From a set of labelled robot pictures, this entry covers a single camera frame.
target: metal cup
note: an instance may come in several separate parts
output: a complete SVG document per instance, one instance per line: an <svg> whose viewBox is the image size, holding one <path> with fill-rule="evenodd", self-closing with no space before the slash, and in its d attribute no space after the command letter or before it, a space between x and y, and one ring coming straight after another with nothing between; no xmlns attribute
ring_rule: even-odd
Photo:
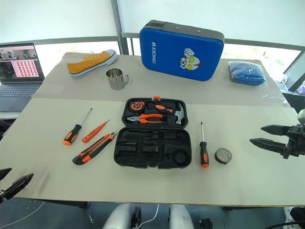
<svg viewBox="0 0 305 229"><path fill-rule="evenodd" d="M114 90L123 89L125 84L127 84L129 82L128 74L123 73L118 68L109 69L106 72L106 75L107 75L110 87ZM124 82L123 76L127 76L127 81L126 82Z"/></svg>

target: blue towel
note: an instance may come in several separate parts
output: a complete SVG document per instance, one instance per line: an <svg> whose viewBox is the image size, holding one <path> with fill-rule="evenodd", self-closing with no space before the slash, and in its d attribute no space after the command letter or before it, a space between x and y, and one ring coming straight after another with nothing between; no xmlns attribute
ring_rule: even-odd
<svg viewBox="0 0 305 229"><path fill-rule="evenodd" d="M255 63L229 61L229 69L231 79L237 83L258 86L266 81L264 72L260 66Z"/></svg>

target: black tool case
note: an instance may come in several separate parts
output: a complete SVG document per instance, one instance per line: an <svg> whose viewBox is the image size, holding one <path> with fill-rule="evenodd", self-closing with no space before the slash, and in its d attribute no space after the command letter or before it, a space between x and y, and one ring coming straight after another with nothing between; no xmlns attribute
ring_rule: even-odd
<svg viewBox="0 0 305 229"><path fill-rule="evenodd" d="M157 109L156 105L161 105L166 109ZM174 114L176 111L180 112L181 107L184 115L181 123L177 124L176 122L179 121ZM163 117L148 118L148 121L159 123L145 124L127 119L141 114L162 114ZM184 168L191 163L191 140L188 132L184 130L188 119L183 101L161 99L158 96L154 98L131 98L126 102L122 121L126 127L119 131L116 138L114 160L117 164L136 168L147 168L148 166Z"/></svg>

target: laptop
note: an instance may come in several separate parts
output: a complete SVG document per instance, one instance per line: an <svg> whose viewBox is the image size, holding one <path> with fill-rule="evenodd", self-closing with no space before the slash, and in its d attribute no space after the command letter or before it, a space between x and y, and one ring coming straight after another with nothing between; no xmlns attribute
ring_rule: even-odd
<svg viewBox="0 0 305 229"><path fill-rule="evenodd" d="M0 45L0 112L21 112L43 80L33 43Z"/></svg>

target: cartoon sticker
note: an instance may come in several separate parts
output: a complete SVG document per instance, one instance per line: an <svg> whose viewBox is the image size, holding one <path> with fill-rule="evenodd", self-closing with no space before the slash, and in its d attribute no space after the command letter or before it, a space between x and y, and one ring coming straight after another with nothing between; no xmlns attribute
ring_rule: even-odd
<svg viewBox="0 0 305 229"><path fill-rule="evenodd" d="M194 55L195 53L190 48L186 48L184 50L184 57L180 61L180 67L187 70L195 70L201 66L200 60Z"/></svg>

